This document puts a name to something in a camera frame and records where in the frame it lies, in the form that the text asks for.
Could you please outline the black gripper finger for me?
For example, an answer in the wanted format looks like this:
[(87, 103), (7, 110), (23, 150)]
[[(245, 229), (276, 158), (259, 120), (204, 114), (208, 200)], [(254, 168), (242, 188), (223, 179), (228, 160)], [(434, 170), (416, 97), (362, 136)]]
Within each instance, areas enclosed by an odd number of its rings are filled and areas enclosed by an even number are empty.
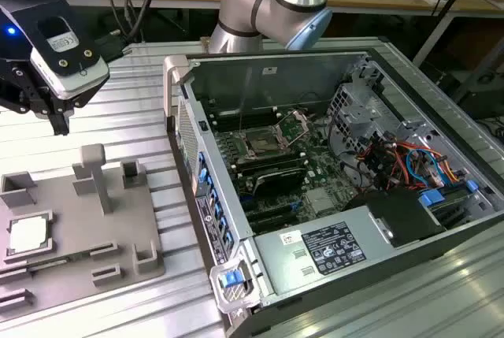
[(69, 134), (69, 118), (74, 114), (75, 109), (84, 108), (86, 104), (94, 97), (95, 90), (90, 89), (83, 94), (74, 98), (67, 99), (61, 102), (59, 107), (59, 115), (62, 118), (62, 131), (61, 134), (66, 136)]
[(1, 59), (1, 106), (15, 113), (41, 115), (60, 135), (57, 99), (29, 61)]

